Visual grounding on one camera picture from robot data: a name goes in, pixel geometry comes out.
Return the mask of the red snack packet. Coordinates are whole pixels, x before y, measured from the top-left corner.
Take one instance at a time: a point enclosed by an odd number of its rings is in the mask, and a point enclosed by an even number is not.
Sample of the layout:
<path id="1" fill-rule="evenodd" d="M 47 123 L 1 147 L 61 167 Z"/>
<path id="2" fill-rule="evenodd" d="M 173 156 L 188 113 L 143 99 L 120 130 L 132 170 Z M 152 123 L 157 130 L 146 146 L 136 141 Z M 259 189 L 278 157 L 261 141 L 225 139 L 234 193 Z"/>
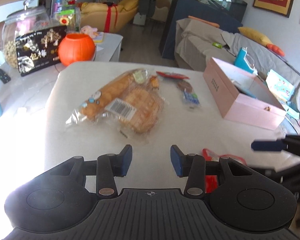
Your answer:
<path id="1" fill-rule="evenodd" d="M 233 154 L 219 155 L 207 148 L 204 148 L 202 150 L 202 156 L 204 157 L 207 164 L 205 175 L 205 193 L 212 193 L 220 184 L 218 182 L 218 171 L 216 170 L 216 168 L 210 166 L 210 162 L 218 162 L 220 158 L 231 158 L 243 165 L 247 164 L 242 157 Z"/>

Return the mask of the bread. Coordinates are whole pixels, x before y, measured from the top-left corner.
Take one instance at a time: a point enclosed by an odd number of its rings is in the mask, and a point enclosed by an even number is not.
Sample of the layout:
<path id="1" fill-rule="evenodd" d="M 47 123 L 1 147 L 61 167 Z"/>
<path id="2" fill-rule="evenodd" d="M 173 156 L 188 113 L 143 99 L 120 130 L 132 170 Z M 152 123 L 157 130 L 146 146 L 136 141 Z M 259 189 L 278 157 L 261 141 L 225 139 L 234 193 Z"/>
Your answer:
<path id="1" fill-rule="evenodd" d="M 166 100 L 157 75 L 145 68 L 129 70 L 91 94 L 74 109 L 66 127 L 106 120 L 125 137 L 147 135 L 159 122 Z"/>

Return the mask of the small chocolate snack packet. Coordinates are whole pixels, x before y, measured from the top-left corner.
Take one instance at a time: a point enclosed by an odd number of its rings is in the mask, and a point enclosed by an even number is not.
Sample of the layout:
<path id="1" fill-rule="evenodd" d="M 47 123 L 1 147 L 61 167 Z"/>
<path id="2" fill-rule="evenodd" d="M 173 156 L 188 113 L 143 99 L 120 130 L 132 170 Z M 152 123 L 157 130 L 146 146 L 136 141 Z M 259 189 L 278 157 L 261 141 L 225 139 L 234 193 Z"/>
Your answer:
<path id="1" fill-rule="evenodd" d="M 188 76 L 173 72 L 160 71 L 156 71 L 156 74 L 162 77 L 164 80 L 170 80 L 175 84 L 182 98 L 183 104 L 189 110 L 194 110 L 200 107 L 198 95 L 195 93 L 194 88 L 189 83 L 190 78 Z"/>

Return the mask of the pink cardboard box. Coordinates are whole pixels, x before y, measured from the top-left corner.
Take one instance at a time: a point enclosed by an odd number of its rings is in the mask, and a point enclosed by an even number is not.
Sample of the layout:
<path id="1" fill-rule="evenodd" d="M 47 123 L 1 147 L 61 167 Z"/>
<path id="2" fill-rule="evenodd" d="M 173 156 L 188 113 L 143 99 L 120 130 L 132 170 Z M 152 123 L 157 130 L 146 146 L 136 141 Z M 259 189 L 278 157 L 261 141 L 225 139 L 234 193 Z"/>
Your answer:
<path id="1" fill-rule="evenodd" d="M 285 109 L 256 75 L 212 57 L 203 77 L 226 120 L 275 130 L 285 119 Z"/>

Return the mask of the teal toy bag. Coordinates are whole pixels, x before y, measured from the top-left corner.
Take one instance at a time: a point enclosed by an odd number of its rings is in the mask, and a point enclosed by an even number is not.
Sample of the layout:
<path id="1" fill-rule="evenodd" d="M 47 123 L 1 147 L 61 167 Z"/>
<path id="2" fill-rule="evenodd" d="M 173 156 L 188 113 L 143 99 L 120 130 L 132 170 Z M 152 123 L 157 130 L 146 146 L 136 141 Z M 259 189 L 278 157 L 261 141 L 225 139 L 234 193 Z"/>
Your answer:
<path id="1" fill-rule="evenodd" d="M 257 75 L 257 69 L 255 68 L 254 59 L 248 54 L 248 48 L 242 47 L 237 57 L 235 58 L 234 65 L 250 74 Z"/>

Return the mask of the orange cushion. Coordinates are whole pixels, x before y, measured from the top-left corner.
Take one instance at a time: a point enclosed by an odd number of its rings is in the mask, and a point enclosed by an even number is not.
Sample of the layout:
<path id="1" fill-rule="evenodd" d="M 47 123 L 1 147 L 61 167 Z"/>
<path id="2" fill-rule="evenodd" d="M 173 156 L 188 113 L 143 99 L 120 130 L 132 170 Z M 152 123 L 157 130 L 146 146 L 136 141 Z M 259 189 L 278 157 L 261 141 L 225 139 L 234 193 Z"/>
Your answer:
<path id="1" fill-rule="evenodd" d="M 283 50 L 281 48 L 279 48 L 278 46 L 274 45 L 274 44 L 269 43 L 269 44 L 266 45 L 266 47 L 270 51 L 274 52 L 276 55 L 279 55 L 281 57 L 285 56 L 285 53 L 283 52 Z"/>

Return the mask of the yellow cushion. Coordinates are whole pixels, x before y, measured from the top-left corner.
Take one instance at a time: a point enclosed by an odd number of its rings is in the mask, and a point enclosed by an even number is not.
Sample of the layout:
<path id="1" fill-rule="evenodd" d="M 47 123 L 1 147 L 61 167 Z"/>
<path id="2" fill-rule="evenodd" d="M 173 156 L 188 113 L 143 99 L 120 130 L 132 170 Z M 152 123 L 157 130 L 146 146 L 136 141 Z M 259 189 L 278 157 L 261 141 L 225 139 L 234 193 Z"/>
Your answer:
<path id="1" fill-rule="evenodd" d="M 271 40 L 263 33 L 249 27 L 239 27 L 238 31 L 241 35 L 257 42 L 258 44 L 266 47 L 268 44 L 273 44 Z"/>

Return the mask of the grey covered sofa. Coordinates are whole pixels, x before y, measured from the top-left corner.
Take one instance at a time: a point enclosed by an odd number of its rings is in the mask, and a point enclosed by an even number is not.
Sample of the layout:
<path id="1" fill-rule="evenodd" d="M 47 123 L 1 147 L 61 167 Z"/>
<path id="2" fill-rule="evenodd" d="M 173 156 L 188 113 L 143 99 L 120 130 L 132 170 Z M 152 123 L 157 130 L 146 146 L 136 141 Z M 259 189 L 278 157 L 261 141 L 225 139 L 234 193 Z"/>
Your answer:
<path id="1" fill-rule="evenodd" d="M 274 70 L 294 86 L 291 100 L 300 111 L 300 73 L 287 60 L 240 33 L 229 33 L 190 18 L 176 22 L 174 56 L 181 68 L 203 72 L 212 57 L 233 64 L 242 47 L 248 49 L 259 76 L 265 79 Z"/>

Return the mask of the orange pumpkin bucket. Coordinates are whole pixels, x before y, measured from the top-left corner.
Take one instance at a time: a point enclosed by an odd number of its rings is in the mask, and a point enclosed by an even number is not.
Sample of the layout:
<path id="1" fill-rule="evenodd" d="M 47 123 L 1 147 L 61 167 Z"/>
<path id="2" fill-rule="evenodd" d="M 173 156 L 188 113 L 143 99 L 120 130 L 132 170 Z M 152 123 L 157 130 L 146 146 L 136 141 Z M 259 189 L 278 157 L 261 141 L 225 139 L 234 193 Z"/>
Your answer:
<path id="1" fill-rule="evenodd" d="M 86 34 L 71 33 L 61 41 L 58 56 L 64 66 L 78 61 L 90 61 L 95 54 L 93 39 Z"/>

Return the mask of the pink plush toy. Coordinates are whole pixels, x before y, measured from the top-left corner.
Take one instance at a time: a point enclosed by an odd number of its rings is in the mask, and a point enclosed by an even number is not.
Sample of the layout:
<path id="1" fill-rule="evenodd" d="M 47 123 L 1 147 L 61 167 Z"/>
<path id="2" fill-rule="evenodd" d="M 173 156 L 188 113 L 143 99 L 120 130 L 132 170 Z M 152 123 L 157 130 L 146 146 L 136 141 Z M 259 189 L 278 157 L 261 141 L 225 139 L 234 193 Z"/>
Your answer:
<path id="1" fill-rule="evenodd" d="M 98 37 L 98 29 L 93 28 L 89 25 L 83 26 L 80 30 L 81 34 L 88 35 L 90 38 L 94 39 Z"/>

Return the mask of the black remote control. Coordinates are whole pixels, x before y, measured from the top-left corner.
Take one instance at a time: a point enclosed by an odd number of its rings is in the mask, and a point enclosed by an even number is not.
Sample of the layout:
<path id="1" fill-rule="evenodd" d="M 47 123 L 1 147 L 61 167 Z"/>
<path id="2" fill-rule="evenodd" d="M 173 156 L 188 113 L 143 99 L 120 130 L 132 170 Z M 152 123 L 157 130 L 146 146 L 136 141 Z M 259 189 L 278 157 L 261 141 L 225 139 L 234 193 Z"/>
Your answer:
<path id="1" fill-rule="evenodd" d="M 6 84 L 11 81 L 10 76 L 3 69 L 0 69 L 0 80 L 3 84 Z"/>

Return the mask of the black gold snack bag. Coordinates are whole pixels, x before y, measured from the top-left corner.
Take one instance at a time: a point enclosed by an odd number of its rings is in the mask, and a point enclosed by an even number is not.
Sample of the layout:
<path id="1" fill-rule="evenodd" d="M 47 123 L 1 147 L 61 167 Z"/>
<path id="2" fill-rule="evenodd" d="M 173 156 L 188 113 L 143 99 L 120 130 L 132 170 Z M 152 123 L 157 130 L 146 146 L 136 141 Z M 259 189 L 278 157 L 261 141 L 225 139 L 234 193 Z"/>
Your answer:
<path id="1" fill-rule="evenodd" d="M 17 37 L 15 46 L 20 75 L 26 76 L 60 63 L 58 48 L 66 32 L 67 27 L 59 25 Z"/>

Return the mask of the dark blue cabinet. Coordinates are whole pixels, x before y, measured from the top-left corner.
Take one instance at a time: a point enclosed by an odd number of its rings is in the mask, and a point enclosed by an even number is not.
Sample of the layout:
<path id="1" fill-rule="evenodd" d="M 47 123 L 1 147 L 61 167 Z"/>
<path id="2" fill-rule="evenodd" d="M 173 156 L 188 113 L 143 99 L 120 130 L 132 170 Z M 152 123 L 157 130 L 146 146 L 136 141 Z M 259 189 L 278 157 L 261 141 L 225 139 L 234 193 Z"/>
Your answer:
<path id="1" fill-rule="evenodd" d="M 219 24 L 230 33 L 237 33 L 243 24 L 228 14 L 203 4 L 197 0 L 172 0 L 164 31 L 159 44 L 161 57 L 174 60 L 176 25 L 178 20 L 193 16 L 201 20 Z"/>

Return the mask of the large glass jar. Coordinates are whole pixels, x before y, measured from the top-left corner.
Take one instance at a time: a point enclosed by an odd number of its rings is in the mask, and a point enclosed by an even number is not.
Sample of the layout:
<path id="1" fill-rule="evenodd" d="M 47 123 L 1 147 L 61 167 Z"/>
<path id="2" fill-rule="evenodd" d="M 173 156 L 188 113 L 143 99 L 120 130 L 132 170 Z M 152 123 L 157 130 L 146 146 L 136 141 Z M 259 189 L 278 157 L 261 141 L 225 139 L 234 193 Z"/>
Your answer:
<path id="1" fill-rule="evenodd" d="M 6 63 L 17 69 L 17 45 L 19 36 L 45 29 L 50 25 L 45 7 L 32 7 L 16 11 L 7 16 L 1 33 L 1 50 Z"/>

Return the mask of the colourful water bottle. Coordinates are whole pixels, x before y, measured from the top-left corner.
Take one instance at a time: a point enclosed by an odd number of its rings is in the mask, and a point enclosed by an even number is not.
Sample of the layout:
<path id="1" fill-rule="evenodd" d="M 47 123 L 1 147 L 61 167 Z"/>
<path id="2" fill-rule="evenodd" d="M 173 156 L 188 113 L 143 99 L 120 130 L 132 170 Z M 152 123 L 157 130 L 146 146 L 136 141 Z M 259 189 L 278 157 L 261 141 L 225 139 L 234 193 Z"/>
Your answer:
<path id="1" fill-rule="evenodd" d="M 63 1 L 62 0 L 56 0 L 53 6 L 53 13 L 60 12 L 62 10 Z"/>

